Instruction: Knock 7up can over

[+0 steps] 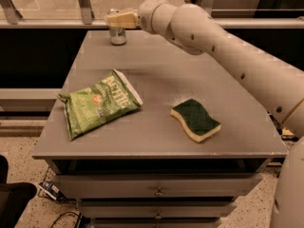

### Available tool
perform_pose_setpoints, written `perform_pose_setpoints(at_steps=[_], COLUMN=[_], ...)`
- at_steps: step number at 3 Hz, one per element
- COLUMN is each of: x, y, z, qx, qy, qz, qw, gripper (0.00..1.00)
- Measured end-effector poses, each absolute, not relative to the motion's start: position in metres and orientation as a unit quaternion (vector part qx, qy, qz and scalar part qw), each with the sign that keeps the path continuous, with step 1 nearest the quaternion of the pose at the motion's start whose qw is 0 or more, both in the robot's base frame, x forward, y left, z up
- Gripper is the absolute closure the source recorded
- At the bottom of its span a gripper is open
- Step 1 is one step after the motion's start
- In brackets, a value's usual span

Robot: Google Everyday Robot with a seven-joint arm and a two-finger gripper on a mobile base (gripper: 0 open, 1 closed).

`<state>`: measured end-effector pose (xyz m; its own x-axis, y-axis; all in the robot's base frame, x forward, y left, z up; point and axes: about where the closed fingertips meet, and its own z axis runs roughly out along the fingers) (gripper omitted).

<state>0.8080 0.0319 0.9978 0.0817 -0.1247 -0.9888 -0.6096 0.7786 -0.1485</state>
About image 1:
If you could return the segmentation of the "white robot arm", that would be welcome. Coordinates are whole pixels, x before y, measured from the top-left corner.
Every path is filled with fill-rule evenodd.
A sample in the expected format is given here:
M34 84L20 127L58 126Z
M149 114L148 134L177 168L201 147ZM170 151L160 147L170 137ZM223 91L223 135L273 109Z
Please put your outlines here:
M208 53L298 137L279 175L270 228L304 228L303 72L227 32L197 5L145 0L136 10L124 9L104 19L112 28L140 27L159 34L190 54Z

